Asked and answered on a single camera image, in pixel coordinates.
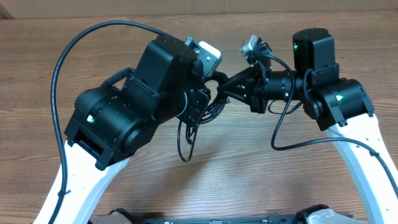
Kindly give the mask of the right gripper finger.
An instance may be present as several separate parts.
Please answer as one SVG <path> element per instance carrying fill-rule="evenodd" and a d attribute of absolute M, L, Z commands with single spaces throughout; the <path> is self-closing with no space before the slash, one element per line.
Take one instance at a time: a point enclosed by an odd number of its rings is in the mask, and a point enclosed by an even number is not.
<path fill-rule="evenodd" d="M 243 84 L 224 84 L 217 88 L 222 97 L 230 97 L 247 105 L 251 104 L 250 89 Z"/>
<path fill-rule="evenodd" d="M 235 74 L 229 79 L 228 83 L 225 83 L 227 89 L 237 88 L 238 86 L 244 86 L 245 90 L 252 90 L 256 79 L 260 76 L 260 69 L 257 67 L 248 67 L 241 72 Z"/>

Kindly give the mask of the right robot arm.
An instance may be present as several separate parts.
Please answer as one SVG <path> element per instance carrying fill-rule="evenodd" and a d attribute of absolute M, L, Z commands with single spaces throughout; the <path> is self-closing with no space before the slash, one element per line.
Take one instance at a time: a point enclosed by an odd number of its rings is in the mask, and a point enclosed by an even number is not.
<path fill-rule="evenodd" d="M 218 93 L 269 110 L 269 101 L 297 100 L 340 153 L 363 202 L 368 223 L 397 222 L 397 169 L 379 130 L 371 99 L 354 79 L 341 78 L 333 36 L 324 28 L 292 37 L 294 66 L 272 69 L 267 43 L 252 36 L 241 47 L 247 69 L 218 87 Z"/>

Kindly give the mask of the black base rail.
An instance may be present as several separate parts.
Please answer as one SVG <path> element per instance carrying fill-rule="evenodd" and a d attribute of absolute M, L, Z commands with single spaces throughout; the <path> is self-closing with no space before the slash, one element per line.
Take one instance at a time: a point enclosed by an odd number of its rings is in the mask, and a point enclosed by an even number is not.
<path fill-rule="evenodd" d="M 351 215 L 341 215 L 324 204 L 304 208 L 295 214 L 268 215 L 255 218 L 187 218 L 167 219 L 159 215 L 139 216 L 123 208 L 110 211 L 107 215 L 92 216 L 88 224 L 298 224 L 298 223 L 362 223 Z"/>

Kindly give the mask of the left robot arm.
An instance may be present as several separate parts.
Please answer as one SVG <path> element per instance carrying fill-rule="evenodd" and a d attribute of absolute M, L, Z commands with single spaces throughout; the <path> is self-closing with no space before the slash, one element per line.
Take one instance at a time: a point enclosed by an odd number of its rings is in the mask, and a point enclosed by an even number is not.
<path fill-rule="evenodd" d="M 157 128 L 172 118 L 195 128 L 205 114 L 205 87 L 221 52 L 204 41 L 159 35 L 136 68 L 125 68 L 81 93 L 65 129 L 65 165 L 36 223 L 86 223 L 104 191 Z"/>

